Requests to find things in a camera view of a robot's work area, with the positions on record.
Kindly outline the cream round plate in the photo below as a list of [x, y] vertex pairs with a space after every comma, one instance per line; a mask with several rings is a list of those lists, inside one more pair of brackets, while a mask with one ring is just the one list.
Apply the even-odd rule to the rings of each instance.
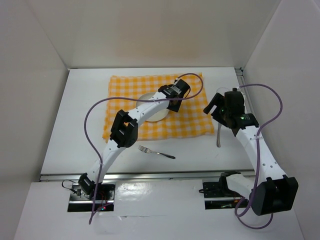
[[133, 111], [136, 114], [138, 122], [142, 124], [159, 111], [164, 110], [168, 107], [168, 101], [161, 100], [166, 99], [166, 95], [162, 92], [150, 92], [143, 94], [139, 100], [150, 101], [150, 102], [138, 102], [139, 105]]

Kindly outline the yellow white checkered cloth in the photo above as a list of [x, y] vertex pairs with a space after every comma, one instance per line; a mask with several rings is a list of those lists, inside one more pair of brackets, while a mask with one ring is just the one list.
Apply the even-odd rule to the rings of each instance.
[[[179, 74], [116, 76], [110, 77], [108, 96], [116, 99], [107, 101], [102, 138], [110, 138], [111, 127], [119, 110], [132, 110], [138, 99], [147, 93], [156, 92], [161, 86], [169, 85]], [[138, 140], [157, 141], [170, 138], [193, 138], [212, 135], [214, 126], [211, 118], [204, 114], [207, 96], [201, 86], [202, 73], [186, 75], [182, 79], [190, 86], [189, 99], [181, 103], [178, 112], [169, 111], [167, 116], [157, 122], [145, 121], [138, 130]]]

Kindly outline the clear plastic cup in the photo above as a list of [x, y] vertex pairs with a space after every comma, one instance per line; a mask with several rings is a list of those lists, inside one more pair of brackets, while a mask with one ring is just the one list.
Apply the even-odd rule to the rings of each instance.
[[227, 87], [219, 87], [219, 88], [216, 90], [216, 92], [219, 93], [219, 94], [221, 94], [221, 95], [224, 95], [225, 92], [229, 92], [229, 91], [230, 91], [230, 89], [227, 88]]

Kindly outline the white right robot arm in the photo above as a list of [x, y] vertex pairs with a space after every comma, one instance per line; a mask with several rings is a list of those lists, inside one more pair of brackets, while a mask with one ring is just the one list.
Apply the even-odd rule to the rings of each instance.
[[247, 199], [253, 212], [268, 215], [289, 211], [298, 191], [295, 177], [289, 177], [278, 165], [265, 140], [260, 135], [259, 123], [252, 113], [245, 112], [243, 94], [236, 89], [216, 93], [204, 108], [219, 124], [231, 129], [243, 146], [257, 176], [250, 180], [239, 171], [223, 172], [218, 190], [223, 196], [233, 192]]

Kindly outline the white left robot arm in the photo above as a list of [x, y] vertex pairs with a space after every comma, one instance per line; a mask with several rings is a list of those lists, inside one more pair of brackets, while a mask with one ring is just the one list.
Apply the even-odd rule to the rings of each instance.
[[[108, 97], [93, 104], [87, 111], [83, 129], [86, 140], [97, 154], [97, 161], [92, 168], [83, 173], [78, 184], [81, 187], [81, 194], [88, 200], [97, 197], [99, 185], [103, 182], [103, 175], [114, 163], [116, 158], [125, 149], [130, 148], [138, 140], [139, 127], [154, 114], [167, 109], [172, 112], [178, 112], [183, 100], [188, 100], [188, 92], [191, 90], [189, 84], [184, 80], [177, 78], [173, 84], [161, 86], [148, 99], [133, 99], [128, 97]], [[114, 118], [110, 129], [110, 136], [107, 145], [100, 153], [89, 138], [87, 123], [90, 113], [93, 109], [106, 101], [126, 100], [141, 103], [141, 105], [125, 111], [120, 109]]]

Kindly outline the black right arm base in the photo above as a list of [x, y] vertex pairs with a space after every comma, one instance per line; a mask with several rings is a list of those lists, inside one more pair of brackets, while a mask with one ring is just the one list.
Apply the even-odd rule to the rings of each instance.
[[234, 209], [242, 196], [227, 187], [227, 177], [240, 174], [238, 171], [223, 172], [218, 181], [203, 182], [198, 192], [204, 197], [206, 210]]

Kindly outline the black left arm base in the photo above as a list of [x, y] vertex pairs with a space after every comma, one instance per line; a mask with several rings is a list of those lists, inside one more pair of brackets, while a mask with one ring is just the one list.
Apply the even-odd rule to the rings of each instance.
[[[61, 183], [62, 188], [70, 191], [67, 211], [69, 213], [91, 212], [94, 193], [86, 194], [74, 180], [66, 179]], [[98, 187], [94, 210], [99, 212], [113, 212], [115, 199], [114, 184], [102, 184]]]

